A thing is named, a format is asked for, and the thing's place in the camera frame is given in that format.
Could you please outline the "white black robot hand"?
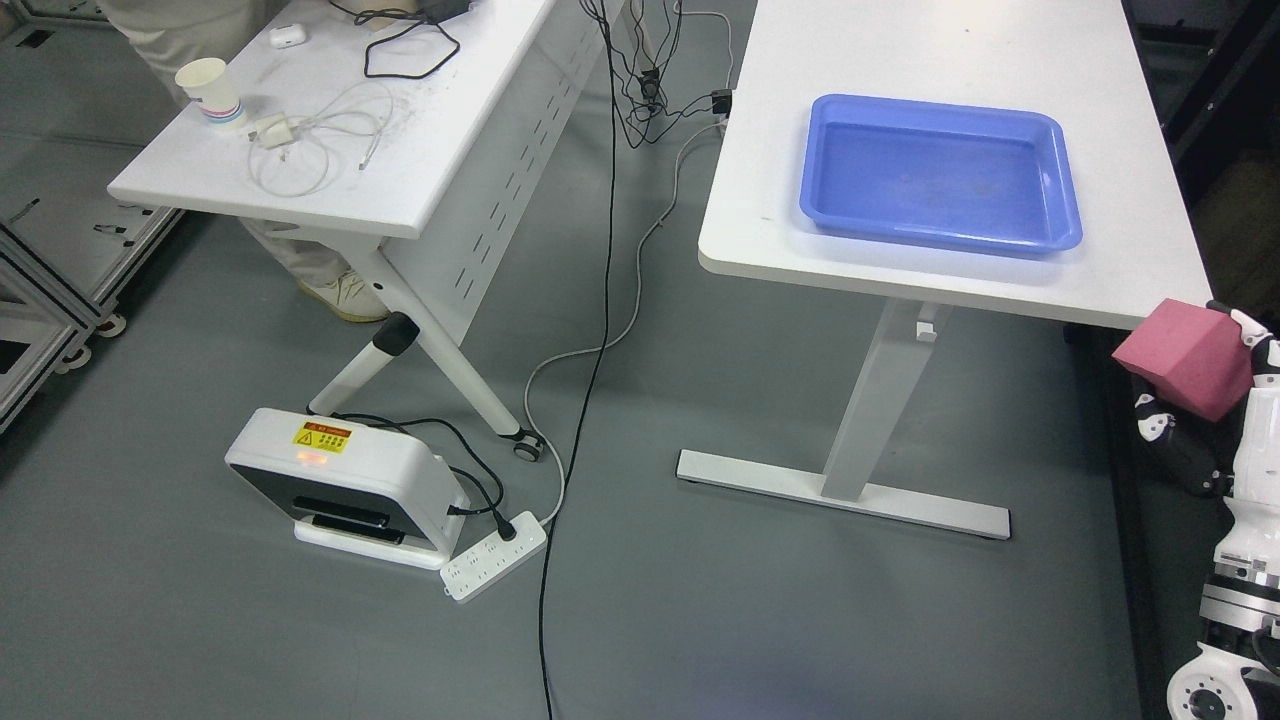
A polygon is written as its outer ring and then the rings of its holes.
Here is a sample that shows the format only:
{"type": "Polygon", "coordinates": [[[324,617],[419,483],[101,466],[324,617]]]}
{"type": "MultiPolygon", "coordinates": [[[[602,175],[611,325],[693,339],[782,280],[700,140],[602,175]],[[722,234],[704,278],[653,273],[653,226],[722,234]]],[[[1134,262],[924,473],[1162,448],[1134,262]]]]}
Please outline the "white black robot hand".
{"type": "Polygon", "coordinates": [[[1213,557],[1220,550],[1262,559],[1277,574],[1277,336],[1239,309],[1217,301],[1201,307],[1239,324],[1252,387],[1222,419],[1210,421],[1160,398],[1133,374],[1135,428],[1189,493],[1224,500],[1231,528],[1213,557]]]}

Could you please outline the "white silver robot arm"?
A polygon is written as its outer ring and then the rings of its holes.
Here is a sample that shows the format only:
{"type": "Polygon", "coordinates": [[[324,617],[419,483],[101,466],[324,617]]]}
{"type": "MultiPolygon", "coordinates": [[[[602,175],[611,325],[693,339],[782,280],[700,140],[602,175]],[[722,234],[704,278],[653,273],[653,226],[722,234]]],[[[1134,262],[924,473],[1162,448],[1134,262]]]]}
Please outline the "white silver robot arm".
{"type": "Polygon", "coordinates": [[[1277,719],[1277,574],[1217,550],[1199,603],[1199,653],[1166,692],[1174,719],[1277,719]]]}

